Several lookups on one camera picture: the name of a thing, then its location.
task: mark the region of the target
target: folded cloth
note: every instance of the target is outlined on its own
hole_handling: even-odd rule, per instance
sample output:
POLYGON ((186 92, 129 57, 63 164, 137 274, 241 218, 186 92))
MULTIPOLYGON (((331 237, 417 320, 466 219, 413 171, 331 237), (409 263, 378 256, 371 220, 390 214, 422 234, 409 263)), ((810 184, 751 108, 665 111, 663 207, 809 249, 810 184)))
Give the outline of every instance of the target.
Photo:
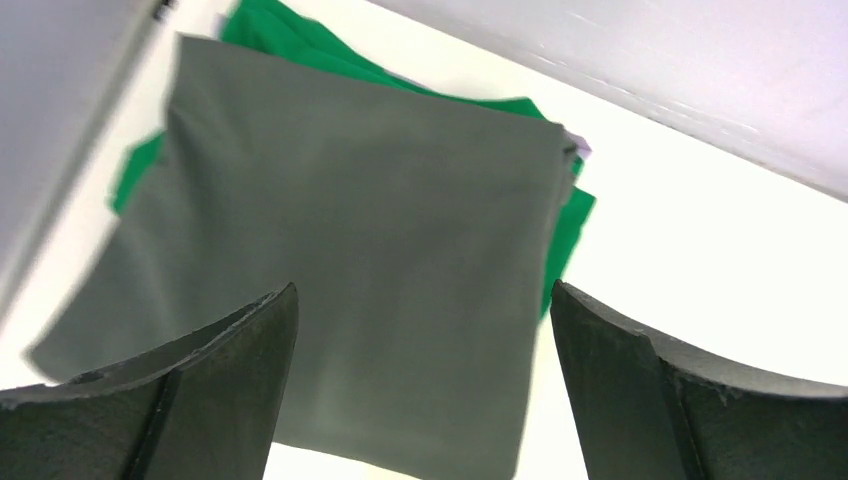
POLYGON ((562 127, 209 40, 180 55, 163 157, 35 364, 67 379, 292 281, 276 441, 511 478, 574 178, 562 127))
MULTIPOLYGON (((473 100, 451 97, 391 75, 379 65, 357 54, 321 23, 301 17, 278 0, 242 0, 232 17, 226 22, 221 36, 224 42, 277 55, 326 72, 424 95, 450 98, 493 110, 544 118, 529 98, 473 100)), ((570 138, 577 142, 581 151, 585 151, 586 145, 582 138, 575 138, 573 135, 570 135, 570 138)), ((112 202, 116 212, 123 211, 136 183, 146 169, 156 161, 161 145, 162 134, 145 142, 131 153, 112 202)), ((578 157, 574 163, 575 174, 579 173, 582 164, 582 160, 578 157)), ((550 304, 550 295, 547 292, 562 276, 594 201, 595 198, 588 193, 575 190, 572 199, 560 212, 545 268, 546 289, 541 299, 542 315, 550 304)))

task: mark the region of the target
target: green cloth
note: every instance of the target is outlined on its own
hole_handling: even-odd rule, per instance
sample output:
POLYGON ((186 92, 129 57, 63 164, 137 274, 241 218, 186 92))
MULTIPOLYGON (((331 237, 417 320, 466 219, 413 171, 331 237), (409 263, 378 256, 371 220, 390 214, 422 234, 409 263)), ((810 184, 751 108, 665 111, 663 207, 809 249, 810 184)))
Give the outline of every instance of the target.
MULTIPOLYGON (((294 63, 366 82, 449 98, 516 115, 544 118, 529 98, 471 100, 442 95, 397 78, 357 54, 322 24, 301 17, 278 0, 242 0, 224 27, 221 39, 227 43, 283 57, 294 63)), ((124 210, 147 168, 158 158, 163 139, 164 133, 160 133, 136 147, 130 154, 112 199, 112 208, 118 214, 124 210)), ((574 173, 579 173, 581 167, 582 160, 578 160, 574 165, 574 173)), ((562 276, 594 201, 592 195, 575 188, 571 199, 560 212, 545 265, 542 314, 550 305, 550 290, 554 282, 562 276)))

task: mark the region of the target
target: white surface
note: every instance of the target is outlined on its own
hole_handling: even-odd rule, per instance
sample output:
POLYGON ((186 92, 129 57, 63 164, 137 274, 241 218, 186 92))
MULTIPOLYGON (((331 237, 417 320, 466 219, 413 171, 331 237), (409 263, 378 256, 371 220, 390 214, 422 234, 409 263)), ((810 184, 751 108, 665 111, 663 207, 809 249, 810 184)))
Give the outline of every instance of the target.
POLYGON ((848 199, 848 3, 372 1, 848 199))
MULTIPOLYGON (((214 25, 215 12, 197 10, 198 2, 180 2, 13 305, 0 335, 0 386, 42 381, 20 353, 70 298, 114 226, 106 198, 123 150, 161 124, 173 28, 214 25)), ((848 385, 848 205, 363 0, 287 3, 394 72, 455 95, 529 95, 550 119, 586 137, 594 153, 579 185, 599 200, 568 281, 715 353, 848 385)), ((386 475, 280 445, 266 472, 396 478, 386 475)), ((548 321, 517 477, 586 478, 548 321)))

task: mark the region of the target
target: white wall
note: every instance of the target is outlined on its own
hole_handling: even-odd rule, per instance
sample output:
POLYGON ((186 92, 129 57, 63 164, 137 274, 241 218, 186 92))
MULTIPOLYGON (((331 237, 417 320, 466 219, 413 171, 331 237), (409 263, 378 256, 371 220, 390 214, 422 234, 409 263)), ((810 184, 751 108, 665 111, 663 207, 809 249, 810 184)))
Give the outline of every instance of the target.
POLYGON ((848 3, 372 1, 848 198, 848 3))

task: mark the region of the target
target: fabric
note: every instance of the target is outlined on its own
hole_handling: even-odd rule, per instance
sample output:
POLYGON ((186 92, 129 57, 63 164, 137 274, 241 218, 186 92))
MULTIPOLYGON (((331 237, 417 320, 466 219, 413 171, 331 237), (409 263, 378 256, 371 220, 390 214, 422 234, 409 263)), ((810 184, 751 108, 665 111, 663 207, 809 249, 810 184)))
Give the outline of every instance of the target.
POLYGON ((511 478, 574 179, 562 127, 208 40, 180 58, 162 158, 35 364, 68 378, 291 281, 276 441, 511 478))
MULTIPOLYGON (((528 98, 471 100, 450 97, 395 77, 357 54, 319 22, 299 16, 278 0, 242 0, 225 24, 221 36, 224 42, 280 56, 294 63, 326 72, 425 95, 450 98, 493 110, 544 118, 536 105, 528 98)), ((136 183, 147 168, 156 161, 162 145, 162 135, 153 137, 131 153, 112 202, 116 212, 121 213, 124 210, 136 183)), ((586 148, 585 141, 579 137, 577 144, 580 148, 586 148)), ((582 160, 578 158, 574 163, 574 172, 579 173, 582 165, 582 160)), ((550 304, 550 295, 547 292, 562 276, 565 265, 579 239, 580 230, 591 212, 594 200, 594 197, 586 192, 575 190, 573 200, 567 203, 560 212, 545 268, 545 285, 548 288, 541 299, 542 314, 547 311, 550 304)))

